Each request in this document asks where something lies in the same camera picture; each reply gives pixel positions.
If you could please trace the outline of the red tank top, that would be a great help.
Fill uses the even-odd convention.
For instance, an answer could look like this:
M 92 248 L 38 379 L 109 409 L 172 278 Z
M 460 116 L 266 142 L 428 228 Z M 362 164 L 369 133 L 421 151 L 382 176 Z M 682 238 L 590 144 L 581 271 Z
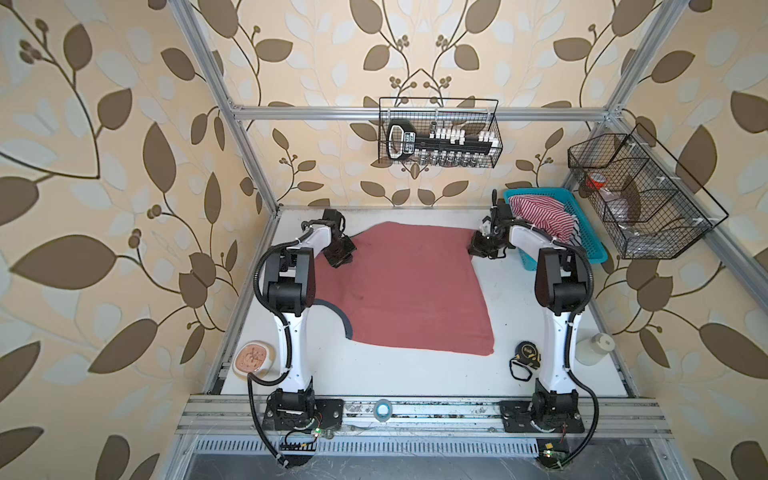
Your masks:
M 383 222 L 353 236 L 350 262 L 315 261 L 316 302 L 359 343 L 489 356 L 495 339 L 466 228 Z

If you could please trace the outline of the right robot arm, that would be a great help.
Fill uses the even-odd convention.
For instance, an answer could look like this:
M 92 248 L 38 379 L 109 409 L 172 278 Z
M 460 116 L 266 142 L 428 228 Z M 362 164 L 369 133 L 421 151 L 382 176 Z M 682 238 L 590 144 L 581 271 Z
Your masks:
M 516 249 L 535 259 L 534 295 L 543 310 L 544 343 L 527 360 L 513 364 L 536 366 L 534 392 L 526 407 L 500 405 L 506 428 L 530 428 L 565 436 L 583 434 L 574 448 L 542 446 L 538 463 L 549 470 L 569 466 L 592 440 L 600 417 L 597 394 L 574 370 L 578 328 L 594 294 L 594 274 L 583 245 L 583 223 L 566 202 L 540 193 L 491 194 L 490 213 L 474 233 L 468 252 L 485 259 L 502 259 Z

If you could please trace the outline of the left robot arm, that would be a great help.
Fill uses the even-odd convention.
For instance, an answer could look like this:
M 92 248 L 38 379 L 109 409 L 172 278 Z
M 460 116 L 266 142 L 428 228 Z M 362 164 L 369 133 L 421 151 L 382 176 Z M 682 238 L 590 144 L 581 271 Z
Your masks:
M 356 247 L 345 228 L 340 211 L 325 209 L 321 218 L 301 223 L 296 239 L 269 247 L 252 279 L 255 300 L 275 321 L 282 365 L 275 379 L 246 374 L 249 409 L 260 440 L 285 469 L 306 464 L 318 440 L 343 424 L 344 400 L 316 396 L 306 346 L 316 300 L 315 259 L 321 256 L 333 268 L 352 261 Z

